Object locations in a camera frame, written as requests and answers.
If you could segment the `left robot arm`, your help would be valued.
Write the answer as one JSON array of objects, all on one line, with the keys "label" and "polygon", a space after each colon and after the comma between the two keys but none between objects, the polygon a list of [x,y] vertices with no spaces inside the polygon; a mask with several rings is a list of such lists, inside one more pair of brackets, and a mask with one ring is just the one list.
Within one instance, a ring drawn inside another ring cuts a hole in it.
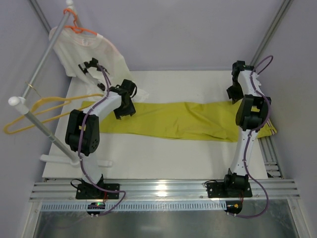
[{"label": "left robot arm", "polygon": [[111,86],[105,96],[85,110],[71,111],[65,142],[77,153],[83,173],[76,187],[76,199],[119,198],[120,185],[105,184],[98,165],[96,150],[100,143],[100,122],[111,113],[116,119],[134,115],[132,98],[136,93],[136,84],[124,79],[121,85]]}]

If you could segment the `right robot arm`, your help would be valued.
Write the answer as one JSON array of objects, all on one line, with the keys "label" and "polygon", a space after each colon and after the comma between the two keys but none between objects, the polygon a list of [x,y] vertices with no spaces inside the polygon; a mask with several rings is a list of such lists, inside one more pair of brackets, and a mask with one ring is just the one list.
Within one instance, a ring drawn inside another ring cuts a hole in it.
[{"label": "right robot arm", "polygon": [[227,89],[227,94],[233,104],[240,102],[235,119],[239,136],[223,188],[228,197],[251,197],[248,166],[254,141],[268,120],[271,99],[261,91],[261,83],[253,66],[238,60],[232,65],[231,74],[232,86]]}]

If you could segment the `yellow-green trousers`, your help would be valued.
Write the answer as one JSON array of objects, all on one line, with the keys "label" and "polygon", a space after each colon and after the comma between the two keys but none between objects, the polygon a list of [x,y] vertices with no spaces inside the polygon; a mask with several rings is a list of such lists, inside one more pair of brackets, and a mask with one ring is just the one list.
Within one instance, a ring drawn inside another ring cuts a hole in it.
[{"label": "yellow-green trousers", "polygon": [[136,134],[164,139],[237,142],[235,123],[240,103],[135,103],[133,116],[100,122],[101,133]]}]

